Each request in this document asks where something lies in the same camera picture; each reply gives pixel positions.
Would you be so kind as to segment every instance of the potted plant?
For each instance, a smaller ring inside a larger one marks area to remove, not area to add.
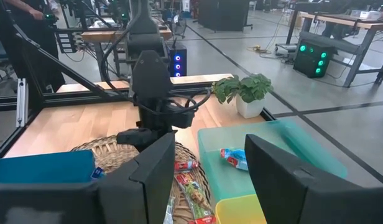
[[[252,74],[242,80],[237,75],[213,83],[213,93],[222,104],[236,97],[237,111],[245,118],[258,116],[264,108],[266,93],[273,90],[272,82],[262,74]]]

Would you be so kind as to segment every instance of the translucent plastic tray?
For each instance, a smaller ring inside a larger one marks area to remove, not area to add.
[[[216,202],[255,194],[249,173],[235,169],[220,156],[221,148],[244,150],[246,134],[255,134],[334,175],[342,178],[347,175],[345,166],[293,121],[201,129],[198,132],[198,150]]]

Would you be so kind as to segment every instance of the concrete floor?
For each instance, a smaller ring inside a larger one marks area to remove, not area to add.
[[[248,73],[263,73],[272,80],[274,94],[267,95],[266,108],[281,119],[292,119],[316,139],[347,168],[348,180],[363,187],[383,185],[383,83],[373,85],[375,74],[358,75],[352,88],[339,87],[349,69],[330,63],[324,78],[309,79],[278,59],[262,58],[247,47],[284,43],[287,19],[280,13],[250,12],[248,23],[253,30],[244,32],[213,32],[196,23],[188,23],[185,39],[188,49],[188,75],[233,73],[245,77]],[[311,32],[321,33],[324,24],[312,26]],[[348,41],[359,43],[366,31],[361,30]],[[292,42],[297,41],[298,31]],[[71,54],[75,60],[81,53]],[[60,60],[93,82],[100,76],[96,61],[85,55],[73,62],[66,55]],[[380,67],[383,62],[383,41],[371,45],[364,63]]]

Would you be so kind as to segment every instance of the blue container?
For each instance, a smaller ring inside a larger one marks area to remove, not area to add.
[[[90,150],[0,159],[0,184],[73,184],[91,181]]]

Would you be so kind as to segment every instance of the snack bar wrapper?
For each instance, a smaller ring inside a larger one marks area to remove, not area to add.
[[[198,167],[198,162],[195,160],[189,160],[186,162],[175,161],[175,171],[191,170]]]
[[[196,224],[214,224],[215,215],[212,212],[204,191],[198,185],[194,175],[190,171],[175,174],[175,178],[186,196]]]
[[[167,211],[165,212],[164,224],[173,224],[172,210],[175,203],[175,197],[169,197]]]
[[[248,171],[246,152],[241,149],[221,149],[221,157],[235,168]]]

